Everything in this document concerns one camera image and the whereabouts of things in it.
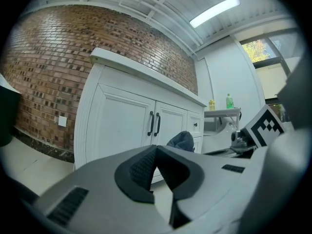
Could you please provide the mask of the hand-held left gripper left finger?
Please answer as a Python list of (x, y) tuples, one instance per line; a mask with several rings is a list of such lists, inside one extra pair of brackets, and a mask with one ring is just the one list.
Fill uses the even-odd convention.
[(58, 233), (168, 234), (153, 203), (135, 202), (118, 187), (115, 172), (126, 160), (154, 145), (91, 161), (53, 185), (34, 203)]

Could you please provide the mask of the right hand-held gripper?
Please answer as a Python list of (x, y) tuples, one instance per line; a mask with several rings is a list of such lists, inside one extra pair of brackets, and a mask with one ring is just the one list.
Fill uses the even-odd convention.
[(277, 137), (285, 133), (282, 122), (274, 111), (265, 105), (246, 126), (231, 134), (230, 148), (204, 155), (227, 158), (251, 158), (257, 148), (269, 146)]

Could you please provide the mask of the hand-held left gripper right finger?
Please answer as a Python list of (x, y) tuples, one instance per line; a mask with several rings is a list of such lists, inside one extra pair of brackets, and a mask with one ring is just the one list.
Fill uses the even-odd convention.
[(170, 221), (156, 214), (156, 229), (237, 229), (248, 198), (233, 192), (249, 160), (208, 156), (158, 146), (156, 166), (172, 191)]

